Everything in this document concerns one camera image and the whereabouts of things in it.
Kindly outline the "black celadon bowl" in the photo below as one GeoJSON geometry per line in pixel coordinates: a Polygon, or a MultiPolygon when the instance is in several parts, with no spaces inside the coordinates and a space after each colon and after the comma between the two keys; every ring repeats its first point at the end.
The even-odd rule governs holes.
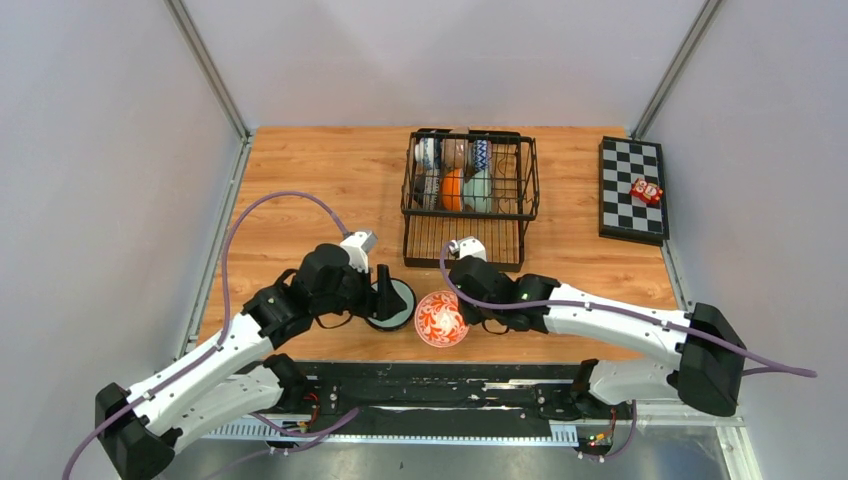
{"type": "Polygon", "coordinates": [[[390,286],[392,289],[386,304],[389,316],[379,319],[376,317],[378,311],[375,311],[372,316],[365,318],[369,327],[381,332],[394,332],[404,328],[412,320],[417,305],[417,297],[406,282],[392,278],[390,286]]]}

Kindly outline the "red floral small bowl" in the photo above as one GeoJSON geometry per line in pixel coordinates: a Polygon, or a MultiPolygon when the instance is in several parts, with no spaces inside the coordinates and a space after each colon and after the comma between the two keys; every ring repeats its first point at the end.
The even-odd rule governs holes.
{"type": "Polygon", "coordinates": [[[421,299],[413,324],[419,338],[436,348],[457,346],[470,331],[459,312],[458,297],[449,290],[434,291],[421,299]]]}

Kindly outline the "pale green bowl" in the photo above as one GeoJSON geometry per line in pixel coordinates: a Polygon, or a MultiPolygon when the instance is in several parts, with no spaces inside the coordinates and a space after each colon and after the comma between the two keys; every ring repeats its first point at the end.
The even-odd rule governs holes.
{"type": "Polygon", "coordinates": [[[489,172],[480,171],[465,181],[462,197],[464,205],[476,213],[492,211],[492,179],[489,172]]]}

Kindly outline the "white orange bowl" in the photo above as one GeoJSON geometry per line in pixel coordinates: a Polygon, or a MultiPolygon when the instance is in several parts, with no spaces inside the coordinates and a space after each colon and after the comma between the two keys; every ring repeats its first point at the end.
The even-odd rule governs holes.
{"type": "Polygon", "coordinates": [[[464,186],[464,170],[454,169],[445,174],[441,181],[440,201],[442,207],[451,212],[462,212],[464,201],[462,190],[464,186]]]}

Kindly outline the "black wire dish rack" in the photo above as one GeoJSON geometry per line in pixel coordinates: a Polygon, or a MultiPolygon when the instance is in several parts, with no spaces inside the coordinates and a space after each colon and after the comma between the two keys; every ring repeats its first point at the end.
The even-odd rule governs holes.
{"type": "Polygon", "coordinates": [[[535,139],[519,132],[411,132],[400,200],[405,265],[435,268],[446,242],[472,236],[498,268],[519,271],[538,215],[537,166],[535,139]]]}

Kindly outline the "black cream patterned bowl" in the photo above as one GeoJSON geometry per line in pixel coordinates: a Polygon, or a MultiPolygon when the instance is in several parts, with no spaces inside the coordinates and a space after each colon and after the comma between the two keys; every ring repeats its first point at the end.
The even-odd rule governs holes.
{"type": "Polygon", "coordinates": [[[412,198],[420,209],[435,211],[439,208],[440,180],[437,170],[426,170],[415,177],[412,198]]]}

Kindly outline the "red patterned bowl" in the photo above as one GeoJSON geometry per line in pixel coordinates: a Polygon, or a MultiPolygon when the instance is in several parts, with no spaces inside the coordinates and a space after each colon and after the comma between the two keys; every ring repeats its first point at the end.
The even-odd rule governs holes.
{"type": "Polygon", "coordinates": [[[485,139],[475,139],[469,142],[470,162],[474,173],[490,172],[492,168],[492,143],[485,139]]]}

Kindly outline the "brown cream glazed bowl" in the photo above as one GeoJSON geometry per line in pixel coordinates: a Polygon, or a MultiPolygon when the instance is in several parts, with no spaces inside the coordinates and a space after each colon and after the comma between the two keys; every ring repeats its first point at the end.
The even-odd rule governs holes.
{"type": "Polygon", "coordinates": [[[446,172],[464,169],[467,164],[469,128],[457,127],[449,131],[449,138],[442,141],[442,161],[446,172]]]}

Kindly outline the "blue floral bowl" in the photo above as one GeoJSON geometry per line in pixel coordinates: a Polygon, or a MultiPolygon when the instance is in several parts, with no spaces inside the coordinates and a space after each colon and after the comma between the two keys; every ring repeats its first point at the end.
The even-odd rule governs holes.
{"type": "Polygon", "coordinates": [[[414,157],[424,170],[441,169],[440,140],[435,137],[420,138],[414,146],[414,157]]]}

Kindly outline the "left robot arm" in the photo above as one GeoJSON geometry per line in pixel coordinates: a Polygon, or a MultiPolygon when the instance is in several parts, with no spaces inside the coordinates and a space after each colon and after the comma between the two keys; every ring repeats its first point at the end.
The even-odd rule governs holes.
{"type": "Polygon", "coordinates": [[[228,326],[164,370],[128,388],[111,383],[95,397],[97,439],[122,479],[153,479],[198,438],[239,417],[298,411],[306,376],[278,348],[327,314],[397,330],[416,296],[380,264],[356,264],[352,248],[320,244],[296,269],[260,289],[228,326]]]}

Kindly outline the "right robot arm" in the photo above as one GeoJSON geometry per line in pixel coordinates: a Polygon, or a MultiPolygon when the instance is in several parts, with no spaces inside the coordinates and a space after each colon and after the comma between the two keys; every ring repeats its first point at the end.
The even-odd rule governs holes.
{"type": "Polygon", "coordinates": [[[512,279],[473,256],[455,262],[447,277],[469,324],[493,320],[509,331],[580,336],[639,353],[630,361],[582,361],[566,393],[570,413],[592,418],[628,401],[674,399],[717,417],[736,413],[745,344],[712,305],[640,307],[551,277],[512,279]]]}

